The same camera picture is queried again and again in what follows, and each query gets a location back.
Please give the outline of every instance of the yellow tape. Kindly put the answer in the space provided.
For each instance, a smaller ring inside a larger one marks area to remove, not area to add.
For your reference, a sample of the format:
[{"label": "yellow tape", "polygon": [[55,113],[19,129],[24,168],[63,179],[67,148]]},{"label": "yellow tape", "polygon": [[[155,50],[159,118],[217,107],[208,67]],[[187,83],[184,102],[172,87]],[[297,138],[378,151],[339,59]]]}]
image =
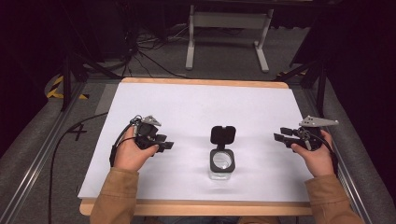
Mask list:
[{"label": "yellow tape", "polygon": [[[47,93],[47,98],[59,98],[63,99],[64,95],[61,93],[56,93],[56,90],[58,89],[59,85],[61,82],[64,80],[64,76],[59,75],[58,78],[53,82],[52,87],[49,90],[49,93]],[[78,99],[80,100],[88,100],[90,98],[89,94],[81,94]]]}]

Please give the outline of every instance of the white table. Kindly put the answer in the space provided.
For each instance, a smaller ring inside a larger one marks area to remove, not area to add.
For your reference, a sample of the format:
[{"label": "white table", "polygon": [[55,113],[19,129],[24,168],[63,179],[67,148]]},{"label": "white table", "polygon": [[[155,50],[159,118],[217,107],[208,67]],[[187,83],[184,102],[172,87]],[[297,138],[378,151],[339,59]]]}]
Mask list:
[{"label": "white table", "polygon": [[[304,181],[311,177],[297,154],[274,140],[280,127],[302,120],[285,83],[125,78],[78,195],[91,213],[109,170],[111,145],[136,114],[163,123],[158,133],[174,141],[140,170],[136,216],[311,215]],[[216,125],[236,128],[236,168],[228,181],[208,177],[209,141]]]}]

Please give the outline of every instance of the person's left hand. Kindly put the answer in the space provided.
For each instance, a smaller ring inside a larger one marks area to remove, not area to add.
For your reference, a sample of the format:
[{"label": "person's left hand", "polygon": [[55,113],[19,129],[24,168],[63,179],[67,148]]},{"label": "person's left hand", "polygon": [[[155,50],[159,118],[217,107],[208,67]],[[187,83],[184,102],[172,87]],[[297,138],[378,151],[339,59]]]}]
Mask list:
[{"label": "person's left hand", "polygon": [[121,141],[127,140],[123,141],[117,149],[114,167],[137,172],[145,161],[157,152],[158,145],[142,150],[132,137],[134,137],[134,127],[130,127],[122,137]]},{"label": "person's left hand", "polygon": [[[330,147],[332,147],[332,136],[323,130],[321,130],[320,133],[329,143]],[[314,177],[322,175],[334,175],[334,169],[332,167],[332,155],[329,151],[332,150],[331,148],[327,148],[322,144],[318,150],[308,151],[297,144],[292,144],[291,149],[304,158],[306,167]]]}]

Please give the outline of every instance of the tan sleeve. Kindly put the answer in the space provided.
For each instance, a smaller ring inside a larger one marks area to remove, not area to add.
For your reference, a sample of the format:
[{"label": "tan sleeve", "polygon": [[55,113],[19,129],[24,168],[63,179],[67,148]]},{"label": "tan sleeve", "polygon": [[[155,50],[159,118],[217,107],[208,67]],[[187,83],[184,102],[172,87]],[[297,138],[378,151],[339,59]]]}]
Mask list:
[{"label": "tan sleeve", "polygon": [[335,175],[325,175],[305,182],[317,224],[361,224],[349,198]]},{"label": "tan sleeve", "polygon": [[130,223],[136,205],[138,172],[112,167],[93,206],[91,223]]}]

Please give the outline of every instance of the white tabletop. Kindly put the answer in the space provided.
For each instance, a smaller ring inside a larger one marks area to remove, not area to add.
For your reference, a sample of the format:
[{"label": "white tabletop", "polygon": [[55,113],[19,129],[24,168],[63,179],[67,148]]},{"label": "white tabletop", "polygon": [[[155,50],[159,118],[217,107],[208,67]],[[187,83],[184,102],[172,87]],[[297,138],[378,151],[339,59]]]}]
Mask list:
[{"label": "white tabletop", "polygon": [[[289,89],[121,83],[78,195],[96,198],[110,168],[111,146],[135,115],[152,115],[158,133],[175,142],[140,170],[138,199],[308,202],[304,160],[274,140],[280,127],[298,128],[300,110]],[[234,126],[230,180],[208,176],[213,126]]]}]

